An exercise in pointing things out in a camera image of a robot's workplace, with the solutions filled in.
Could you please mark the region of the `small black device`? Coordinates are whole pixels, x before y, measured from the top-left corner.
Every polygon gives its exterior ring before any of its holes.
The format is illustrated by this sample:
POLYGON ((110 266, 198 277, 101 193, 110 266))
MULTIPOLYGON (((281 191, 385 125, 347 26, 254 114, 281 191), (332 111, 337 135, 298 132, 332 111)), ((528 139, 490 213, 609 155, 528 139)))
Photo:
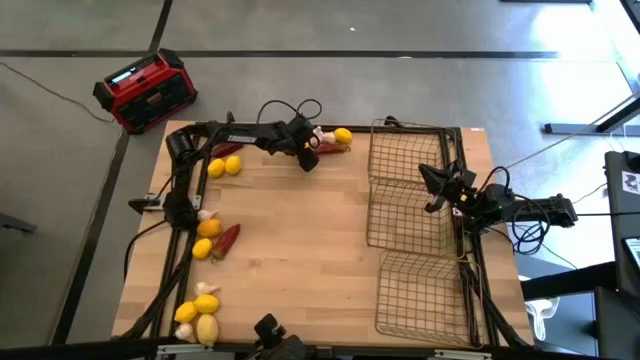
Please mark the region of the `small black device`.
POLYGON ((306 347, 297 335, 287 331, 273 314, 267 313, 254 326, 258 335, 253 360, 305 360, 306 347))

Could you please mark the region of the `black beam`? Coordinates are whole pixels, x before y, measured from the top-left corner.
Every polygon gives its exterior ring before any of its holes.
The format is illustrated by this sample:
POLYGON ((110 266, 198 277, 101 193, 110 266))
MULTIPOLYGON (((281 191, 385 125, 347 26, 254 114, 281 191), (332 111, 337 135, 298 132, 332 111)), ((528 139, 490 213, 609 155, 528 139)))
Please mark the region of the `black beam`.
POLYGON ((525 301, 593 292, 597 287, 617 288, 614 262, 601 263, 521 282, 525 301))

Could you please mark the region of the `tablet screen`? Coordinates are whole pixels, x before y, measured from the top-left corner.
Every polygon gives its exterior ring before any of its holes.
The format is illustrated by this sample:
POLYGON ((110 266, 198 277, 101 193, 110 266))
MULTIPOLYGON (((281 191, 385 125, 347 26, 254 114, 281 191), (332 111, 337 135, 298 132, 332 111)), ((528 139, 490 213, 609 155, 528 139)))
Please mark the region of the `tablet screen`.
POLYGON ((640 275, 640 237, 628 237, 622 240, 630 258, 631 266, 640 275))

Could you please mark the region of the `white plastic loop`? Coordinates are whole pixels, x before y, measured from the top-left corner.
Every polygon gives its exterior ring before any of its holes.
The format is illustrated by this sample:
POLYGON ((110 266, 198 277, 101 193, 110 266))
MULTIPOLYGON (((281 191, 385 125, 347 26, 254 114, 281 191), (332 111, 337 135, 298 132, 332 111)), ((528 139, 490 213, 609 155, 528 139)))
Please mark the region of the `white plastic loop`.
POLYGON ((551 319, 557 312, 559 297, 536 299, 525 302, 527 314, 533 321, 534 336, 539 341, 546 339, 545 321, 551 319))

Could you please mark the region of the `black aluminium table frame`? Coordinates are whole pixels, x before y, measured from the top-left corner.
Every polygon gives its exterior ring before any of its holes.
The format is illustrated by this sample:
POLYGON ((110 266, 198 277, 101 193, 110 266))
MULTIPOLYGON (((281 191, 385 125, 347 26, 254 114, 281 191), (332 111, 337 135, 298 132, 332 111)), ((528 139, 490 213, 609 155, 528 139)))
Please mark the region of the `black aluminium table frame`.
MULTIPOLYGON (((255 323, 272 313, 307 344, 427 345, 375 327, 382 249, 365 239, 370 126, 350 129, 351 151, 321 156, 310 173, 293 157, 246 146, 239 175, 205 180, 203 207, 218 209, 225 229, 242 227, 226 259, 192 263, 185 288, 192 299, 198 282, 221 287, 219 343, 253 343, 255 323)), ((137 240, 112 335, 130 329, 157 294, 170 241, 166 224, 137 240)), ((493 301, 533 343, 511 245, 491 232, 482 247, 493 301)))

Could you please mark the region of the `black cabinet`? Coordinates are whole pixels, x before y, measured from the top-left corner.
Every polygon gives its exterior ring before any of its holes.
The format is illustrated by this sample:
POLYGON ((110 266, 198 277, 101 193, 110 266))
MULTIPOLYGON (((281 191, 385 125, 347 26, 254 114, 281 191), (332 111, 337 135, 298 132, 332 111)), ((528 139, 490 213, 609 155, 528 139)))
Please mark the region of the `black cabinet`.
POLYGON ((640 360, 640 275, 622 243, 624 238, 640 237, 640 153, 606 153, 605 173, 617 288, 595 289, 598 354, 640 360))

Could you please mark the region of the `black rig crossbar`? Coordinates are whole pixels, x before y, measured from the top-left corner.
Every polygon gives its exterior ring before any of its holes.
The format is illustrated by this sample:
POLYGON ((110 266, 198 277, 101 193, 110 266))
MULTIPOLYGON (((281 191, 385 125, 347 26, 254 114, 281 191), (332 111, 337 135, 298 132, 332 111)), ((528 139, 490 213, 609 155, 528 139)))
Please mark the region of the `black rig crossbar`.
MULTIPOLYGON (((442 347, 306 347, 306 359, 329 359, 339 356, 371 356, 380 358, 448 358, 458 360, 617 360, 580 354, 545 352, 532 347, 498 347, 485 345, 478 349, 445 349, 442 347)), ((0 360, 128 360, 157 355, 196 353, 245 353, 252 359, 256 349, 250 345, 217 346, 178 343, 172 338, 124 339, 104 342, 43 345, 0 349, 0 360)))

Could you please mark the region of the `red and black jobsite radio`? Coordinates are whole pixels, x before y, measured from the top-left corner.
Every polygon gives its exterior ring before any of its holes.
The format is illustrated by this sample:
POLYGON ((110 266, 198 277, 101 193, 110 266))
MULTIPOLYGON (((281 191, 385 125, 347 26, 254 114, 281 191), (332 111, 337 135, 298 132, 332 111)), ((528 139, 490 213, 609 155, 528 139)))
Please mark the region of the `red and black jobsite radio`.
POLYGON ((94 84, 92 95, 129 135, 193 104, 198 91, 177 53, 160 48, 94 84))

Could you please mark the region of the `grey floor fixture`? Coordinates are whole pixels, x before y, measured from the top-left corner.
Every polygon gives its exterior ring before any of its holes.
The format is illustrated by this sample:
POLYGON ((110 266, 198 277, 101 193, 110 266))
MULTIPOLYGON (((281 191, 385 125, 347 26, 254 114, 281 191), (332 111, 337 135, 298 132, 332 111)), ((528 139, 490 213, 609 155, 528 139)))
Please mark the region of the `grey floor fixture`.
POLYGON ((33 224, 0 212, 0 228, 13 229, 25 234, 33 234, 37 227, 33 224))

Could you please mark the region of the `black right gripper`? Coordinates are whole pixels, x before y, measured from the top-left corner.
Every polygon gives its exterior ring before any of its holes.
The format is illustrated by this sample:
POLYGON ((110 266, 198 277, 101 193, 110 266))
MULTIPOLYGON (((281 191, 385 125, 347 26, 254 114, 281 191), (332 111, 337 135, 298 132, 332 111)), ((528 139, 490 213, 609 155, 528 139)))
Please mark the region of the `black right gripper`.
MULTIPOLYGON (((418 170, 429 193, 441 193, 452 178, 452 175, 446 170, 440 170, 426 164, 420 164, 418 170)), ((465 187, 459 180, 459 175, 460 171, 453 177, 453 199, 451 203, 455 204, 461 212, 470 213, 479 206, 480 192, 474 184, 472 188, 465 187)), ((425 205, 424 210, 427 213, 438 212, 448 202, 449 200, 446 197, 438 195, 425 205)))

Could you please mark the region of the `black desk leg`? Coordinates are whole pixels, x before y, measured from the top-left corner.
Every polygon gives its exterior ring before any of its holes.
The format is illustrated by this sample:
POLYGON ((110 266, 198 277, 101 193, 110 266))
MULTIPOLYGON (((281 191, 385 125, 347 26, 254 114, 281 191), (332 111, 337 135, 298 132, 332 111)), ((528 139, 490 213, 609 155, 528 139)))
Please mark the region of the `black desk leg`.
POLYGON ((632 94, 588 124, 547 123, 547 135, 640 137, 640 92, 632 94))

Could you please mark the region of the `bright red chili pepper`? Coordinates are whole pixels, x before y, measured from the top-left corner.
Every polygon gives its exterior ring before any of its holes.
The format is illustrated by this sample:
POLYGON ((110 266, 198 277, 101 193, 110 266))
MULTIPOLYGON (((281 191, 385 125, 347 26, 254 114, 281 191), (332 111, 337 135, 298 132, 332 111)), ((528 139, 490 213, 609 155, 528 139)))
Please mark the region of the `bright red chili pepper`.
POLYGON ((240 230, 241 225, 235 224, 221 234, 211 251, 213 261, 221 261, 226 257, 229 250, 236 242, 240 230))

